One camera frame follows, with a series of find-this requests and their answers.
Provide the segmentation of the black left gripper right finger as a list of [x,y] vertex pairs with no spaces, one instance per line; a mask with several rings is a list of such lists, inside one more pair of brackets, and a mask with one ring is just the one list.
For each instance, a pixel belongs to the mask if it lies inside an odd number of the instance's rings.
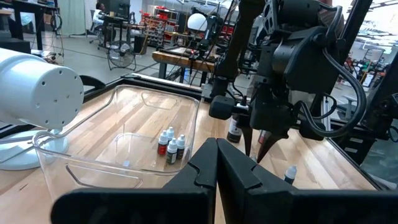
[[296,188],[269,172],[225,139],[217,139],[221,176],[230,181],[230,187],[243,190],[290,191]]

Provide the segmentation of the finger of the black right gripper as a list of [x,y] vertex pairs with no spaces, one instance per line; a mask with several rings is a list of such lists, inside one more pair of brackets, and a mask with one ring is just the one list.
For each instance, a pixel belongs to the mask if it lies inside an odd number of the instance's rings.
[[281,134],[272,134],[271,132],[267,132],[264,135],[263,142],[259,148],[259,152],[257,153],[257,163],[260,163],[264,156],[268,153],[271,147],[281,139],[287,139],[289,135],[287,132],[283,132]]
[[251,153],[251,143],[252,143],[252,128],[250,126],[242,128],[244,145],[245,145],[245,154],[250,156]]

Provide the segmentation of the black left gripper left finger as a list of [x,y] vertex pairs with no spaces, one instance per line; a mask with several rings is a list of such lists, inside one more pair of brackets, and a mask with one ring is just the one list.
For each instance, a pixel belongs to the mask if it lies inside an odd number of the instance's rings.
[[216,189],[218,144],[208,138],[163,189]]

